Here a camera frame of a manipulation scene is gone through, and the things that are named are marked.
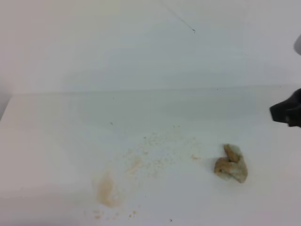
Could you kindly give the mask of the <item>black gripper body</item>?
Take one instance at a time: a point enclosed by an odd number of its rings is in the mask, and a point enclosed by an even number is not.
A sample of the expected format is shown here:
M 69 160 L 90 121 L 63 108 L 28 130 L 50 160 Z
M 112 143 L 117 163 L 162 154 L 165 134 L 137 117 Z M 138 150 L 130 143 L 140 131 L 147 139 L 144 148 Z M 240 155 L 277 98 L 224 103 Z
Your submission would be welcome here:
M 285 123 L 289 127 L 301 127 L 301 89 L 280 103 L 269 108 L 272 120 Z

